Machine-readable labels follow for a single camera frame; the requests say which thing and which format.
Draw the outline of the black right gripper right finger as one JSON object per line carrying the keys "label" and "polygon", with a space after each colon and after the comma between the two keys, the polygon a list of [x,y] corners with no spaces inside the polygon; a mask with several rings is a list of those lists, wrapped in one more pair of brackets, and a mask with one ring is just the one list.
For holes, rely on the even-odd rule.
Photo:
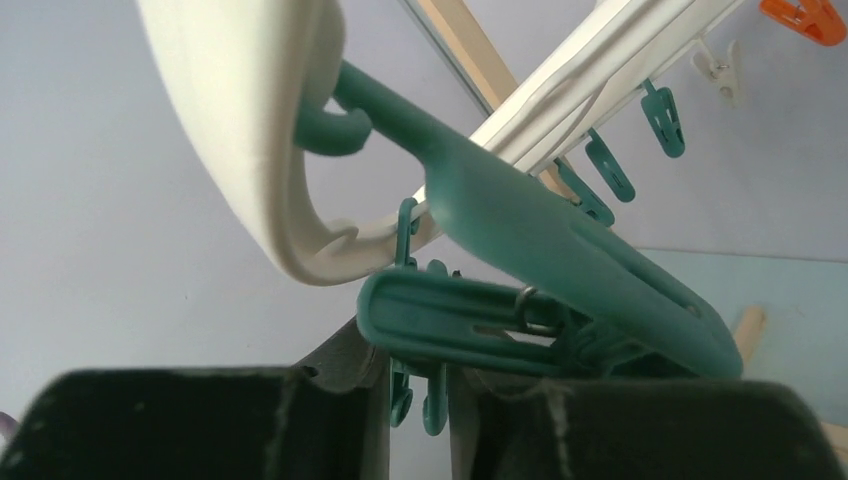
{"label": "black right gripper right finger", "polygon": [[570,391],[550,379],[448,369],[453,479],[568,479]]}

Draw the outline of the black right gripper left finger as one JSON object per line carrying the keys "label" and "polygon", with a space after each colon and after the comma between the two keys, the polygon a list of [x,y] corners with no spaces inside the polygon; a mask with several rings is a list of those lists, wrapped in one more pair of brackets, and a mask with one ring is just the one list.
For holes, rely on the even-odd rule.
{"label": "black right gripper left finger", "polygon": [[390,477],[390,359],[369,344],[350,319],[295,366],[330,401],[313,423],[338,455],[335,479]]}

